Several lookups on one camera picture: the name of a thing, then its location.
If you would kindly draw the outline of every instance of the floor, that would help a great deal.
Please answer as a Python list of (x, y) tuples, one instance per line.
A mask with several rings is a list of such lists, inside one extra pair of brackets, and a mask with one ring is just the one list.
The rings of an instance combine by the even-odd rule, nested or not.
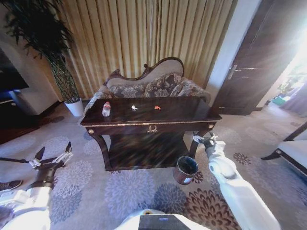
[[(203, 147), (196, 154), (200, 170), (189, 185), (176, 183), (172, 168), (106, 172), (98, 145), (78, 125), (79, 118), (61, 104), (46, 119), (40, 129), (2, 144), (0, 155), (32, 159), (45, 146), (44, 158), (49, 158), (60, 155), (71, 141), (74, 156), (56, 174), (52, 230), (111, 230), (131, 212), (147, 207), (183, 214), (213, 230), (240, 229), (208, 169)], [(305, 121), (270, 104), (248, 116), (223, 115), (214, 128), (218, 139), (226, 143), (226, 156), (284, 230), (307, 229), (307, 179), (283, 159), (262, 161), (260, 157), (272, 153)], [(189, 146), (191, 134), (184, 139)], [(0, 181), (22, 179), (22, 188), (35, 176), (27, 164), (2, 161), (0, 165)]]

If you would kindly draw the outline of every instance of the patterned rug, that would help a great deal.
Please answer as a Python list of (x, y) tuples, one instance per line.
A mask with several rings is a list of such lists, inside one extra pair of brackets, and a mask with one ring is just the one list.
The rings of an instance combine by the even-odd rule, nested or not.
[[(305, 122), (270, 104), (248, 116), (223, 115), (214, 132), (284, 230), (307, 229), (307, 179), (283, 159), (262, 161), (278, 143)], [(213, 230), (238, 230), (235, 217), (208, 169), (204, 147), (196, 161), (199, 172), (189, 185), (178, 184), (173, 168), (106, 172), (98, 144), (61, 104), (40, 129), (0, 146), (0, 156), (32, 159), (43, 146), (44, 158), (58, 156), (71, 141), (74, 156), (56, 174), (51, 209), (52, 230), (111, 230), (136, 210), (154, 208), (178, 213)], [(185, 134), (190, 146), (191, 134)], [(0, 162), (0, 181), (35, 176), (30, 165)]]

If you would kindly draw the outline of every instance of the white wall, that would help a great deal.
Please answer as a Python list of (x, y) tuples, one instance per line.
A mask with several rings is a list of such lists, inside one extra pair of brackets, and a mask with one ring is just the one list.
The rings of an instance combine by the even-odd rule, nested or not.
[(206, 90), (213, 104), (261, 0), (238, 0)]
[(38, 115), (58, 100), (47, 79), (47, 74), (52, 73), (46, 60), (33, 59), (32, 53), (27, 56), (22, 45), (17, 46), (15, 40), (6, 35), (3, 28), (5, 12), (6, 9), (0, 5), (0, 47), (29, 86), (19, 93), (19, 98), (24, 102), (22, 108), (29, 115)]

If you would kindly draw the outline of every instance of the lower shelf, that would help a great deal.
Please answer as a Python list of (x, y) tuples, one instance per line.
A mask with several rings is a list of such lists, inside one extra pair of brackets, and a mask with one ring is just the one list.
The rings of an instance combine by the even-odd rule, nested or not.
[(183, 134), (113, 135), (109, 150), (110, 170), (174, 167), (189, 155)]

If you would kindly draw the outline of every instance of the beige curtain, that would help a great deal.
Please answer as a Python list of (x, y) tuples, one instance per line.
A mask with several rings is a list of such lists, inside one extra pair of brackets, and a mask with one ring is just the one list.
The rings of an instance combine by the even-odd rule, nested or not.
[(136, 78), (143, 65), (180, 58), (185, 77), (205, 87), (236, 0), (64, 0), (73, 33), (67, 63), (83, 99), (109, 74)]

